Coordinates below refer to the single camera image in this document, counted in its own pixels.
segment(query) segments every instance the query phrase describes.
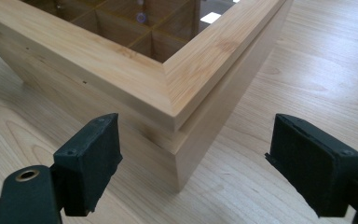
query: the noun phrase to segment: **glass panel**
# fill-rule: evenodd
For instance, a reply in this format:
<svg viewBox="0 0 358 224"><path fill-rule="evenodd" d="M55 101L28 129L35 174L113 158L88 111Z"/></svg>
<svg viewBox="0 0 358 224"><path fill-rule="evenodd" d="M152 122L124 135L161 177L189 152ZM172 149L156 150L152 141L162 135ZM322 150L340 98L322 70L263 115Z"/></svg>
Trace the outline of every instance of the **glass panel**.
<svg viewBox="0 0 358 224"><path fill-rule="evenodd" d="M161 63L239 0L22 0Z"/></svg>

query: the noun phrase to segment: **light brown wood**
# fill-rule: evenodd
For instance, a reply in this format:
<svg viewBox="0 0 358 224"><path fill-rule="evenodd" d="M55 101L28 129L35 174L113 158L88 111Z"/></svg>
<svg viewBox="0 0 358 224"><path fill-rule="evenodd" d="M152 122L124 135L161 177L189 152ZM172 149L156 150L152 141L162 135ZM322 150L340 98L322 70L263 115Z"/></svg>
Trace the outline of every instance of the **light brown wood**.
<svg viewBox="0 0 358 224"><path fill-rule="evenodd" d="M124 160L88 217L64 223L351 223L317 218L264 159L275 113L306 119L358 150L358 0L296 0L279 41L178 194ZM0 59L0 188L52 164L82 124Z"/></svg>
<svg viewBox="0 0 358 224"><path fill-rule="evenodd" d="M194 32L192 8L199 3L173 2L180 7L172 7L167 24L182 24L160 27L152 35L146 26L115 18L118 12L112 8L98 7L73 23L165 60L185 44L173 33L189 39ZM166 63L157 63L22 2L0 0L0 14L5 14L0 17L0 56L22 80L84 124L101 114L120 113L124 154L181 189L235 101L220 105L233 98L237 88L246 88L272 48L291 3L242 1ZM126 11L128 3L122 4L115 7ZM118 33L121 28L128 32ZM226 111L212 113L215 108Z"/></svg>

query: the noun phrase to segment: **wooden table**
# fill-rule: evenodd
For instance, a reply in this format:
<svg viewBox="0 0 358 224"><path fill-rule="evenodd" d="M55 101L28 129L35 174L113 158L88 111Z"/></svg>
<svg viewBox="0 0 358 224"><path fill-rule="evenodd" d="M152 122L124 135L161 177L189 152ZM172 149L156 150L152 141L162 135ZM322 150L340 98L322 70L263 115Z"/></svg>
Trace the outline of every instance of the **wooden table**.
<svg viewBox="0 0 358 224"><path fill-rule="evenodd" d="M318 219L264 159L276 113L306 119L358 150L358 1L296 0L281 37L180 193L123 161L86 218L65 223L348 223ZM0 60L0 188L81 128Z"/></svg>

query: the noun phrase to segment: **wooden box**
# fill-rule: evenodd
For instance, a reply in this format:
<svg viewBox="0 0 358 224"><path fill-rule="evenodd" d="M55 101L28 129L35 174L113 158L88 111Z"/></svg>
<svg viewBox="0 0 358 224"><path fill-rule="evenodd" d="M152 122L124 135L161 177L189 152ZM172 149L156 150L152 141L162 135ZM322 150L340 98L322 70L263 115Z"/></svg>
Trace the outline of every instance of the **wooden box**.
<svg viewBox="0 0 358 224"><path fill-rule="evenodd" d="M204 0L0 0L0 56L83 123L118 112L125 160L181 189L291 3L241 0L199 32Z"/></svg>

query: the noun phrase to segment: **wooden frame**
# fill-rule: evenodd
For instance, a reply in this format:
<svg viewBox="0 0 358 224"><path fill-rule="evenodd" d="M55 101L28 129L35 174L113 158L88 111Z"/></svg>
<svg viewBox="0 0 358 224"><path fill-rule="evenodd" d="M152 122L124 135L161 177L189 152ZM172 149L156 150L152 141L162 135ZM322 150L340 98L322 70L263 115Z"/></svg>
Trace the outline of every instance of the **wooden frame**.
<svg viewBox="0 0 358 224"><path fill-rule="evenodd" d="M165 63L0 0L0 56L86 123L118 112L125 159L181 189L268 56L292 1L241 0Z"/></svg>

